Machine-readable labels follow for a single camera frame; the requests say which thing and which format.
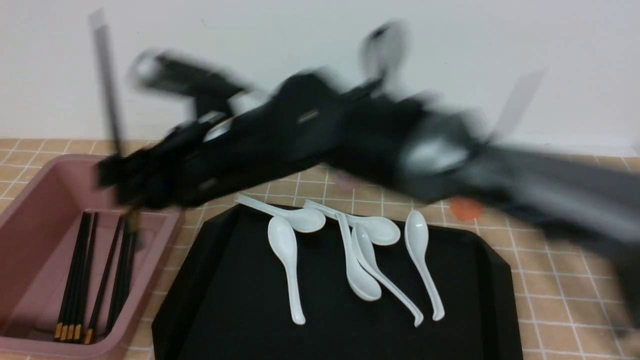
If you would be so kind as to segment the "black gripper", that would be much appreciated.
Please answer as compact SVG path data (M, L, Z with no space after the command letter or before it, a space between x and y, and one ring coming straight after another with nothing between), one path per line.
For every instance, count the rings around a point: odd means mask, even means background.
M170 52L141 53L132 76L144 89L192 98L195 117L96 164L96 189L126 210L199 207L326 162L351 112L350 94L317 70L291 75L242 114L231 100L249 85Z

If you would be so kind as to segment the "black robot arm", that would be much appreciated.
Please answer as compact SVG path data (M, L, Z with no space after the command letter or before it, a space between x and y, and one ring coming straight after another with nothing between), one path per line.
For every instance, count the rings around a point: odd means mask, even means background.
M496 143L465 112L387 92L404 55L400 22L361 47L366 81L340 90L320 70L288 77L258 107L230 100L251 88L169 51L144 51L138 86L194 100L194 118L154 146L122 153L109 27L92 27L114 153L96 167L117 205L196 208L325 163L425 204L462 197L508 214L610 262L639 328L639 174Z

